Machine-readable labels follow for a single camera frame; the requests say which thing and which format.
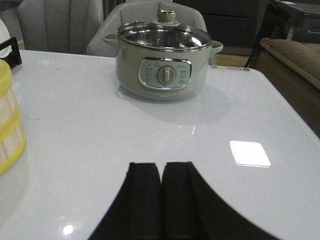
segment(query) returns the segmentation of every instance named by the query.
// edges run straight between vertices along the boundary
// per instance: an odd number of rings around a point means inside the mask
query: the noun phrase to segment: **lid knob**
[[[175,20],[176,12],[169,8],[159,8],[157,10],[156,16],[158,19],[154,19],[152,22],[156,24],[161,24],[165,26],[177,26],[180,23]]]

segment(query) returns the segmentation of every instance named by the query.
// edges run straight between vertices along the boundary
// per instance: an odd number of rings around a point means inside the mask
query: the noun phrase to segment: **brown sofa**
[[[320,44],[261,40],[262,72],[320,138]]]

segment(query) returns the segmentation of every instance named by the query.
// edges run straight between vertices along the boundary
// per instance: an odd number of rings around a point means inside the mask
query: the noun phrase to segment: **glass lid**
[[[184,23],[169,26],[137,21],[120,26],[117,34],[131,44],[169,52],[189,52],[211,45],[208,33]]]

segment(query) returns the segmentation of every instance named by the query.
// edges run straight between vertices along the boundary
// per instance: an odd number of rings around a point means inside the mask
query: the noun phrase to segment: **black cabinet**
[[[213,40],[225,48],[252,48],[256,36],[259,0],[175,0],[198,10]]]

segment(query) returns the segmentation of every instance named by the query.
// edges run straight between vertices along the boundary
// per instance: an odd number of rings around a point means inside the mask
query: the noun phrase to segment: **white tabletop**
[[[1,240],[85,240],[129,162],[156,163],[161,175],[167,162],[187,161],[267,232],[320,239],[320,141],[260,72],[210,68],[199,94],[167,102],[119,88],[112,58],[21,57],[13,89],[27,146],[0,176]],[[238,141],[245,155],[262,146],[271,165],[237,164]]]

